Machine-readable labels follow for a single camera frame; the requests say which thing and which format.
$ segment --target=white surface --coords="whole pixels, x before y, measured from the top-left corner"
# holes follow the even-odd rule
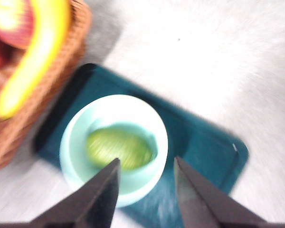
[[[89,5],[94,25],[83,62],[100,63],[240,136],[250,159],[232,197],[285,222],[285,0]],[[0,171],[0,221],[30,220],[69,193],[62,174],[31,153],[28,138]],[[117,211],[112,227],[120,224],[135,227]]]

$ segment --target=yellow banana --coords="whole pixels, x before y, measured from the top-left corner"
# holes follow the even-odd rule
[[[0,93],[0,119],[12,117],[49,69],[71,21],[68,0],[31,0],[35,30],[20,64]]]

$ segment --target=light blue bowl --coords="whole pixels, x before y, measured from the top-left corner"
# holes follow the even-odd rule
[[[129,95],[110,95],[91,102],[68,123],[59,153],[62,173],[70,187],[77,190],[100,170],[87,158],[87,136],[96,129],[124,123],[143,129],[155,157],[145,166],[122,171],[117,207],[135,203],[148,194],[161,177],[166,163],[166,128],[150,105]]]

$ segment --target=teal tray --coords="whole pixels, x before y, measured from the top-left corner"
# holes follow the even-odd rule
[[[161,116],[169,150],[164,172],[154,189],[135,204],[122,208],[148,228],[182,228],[174,188],[173,158],[182,157],[222,191],[229,193],[242,171],[248,151],[237,137],[185,112],[95,64],[81,66],[68,83],[34,143],[36,153],[56,167],[65,127],[88,103],[107,95],[126,94],[149,103]]]

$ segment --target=lime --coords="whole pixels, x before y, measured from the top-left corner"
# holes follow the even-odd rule
[[[97,129],[88,136],[86,144],[89,160],[99,167],[119,158],[123,170],[132,170],[146,165],[152,158],[147,141],[125,129]]]

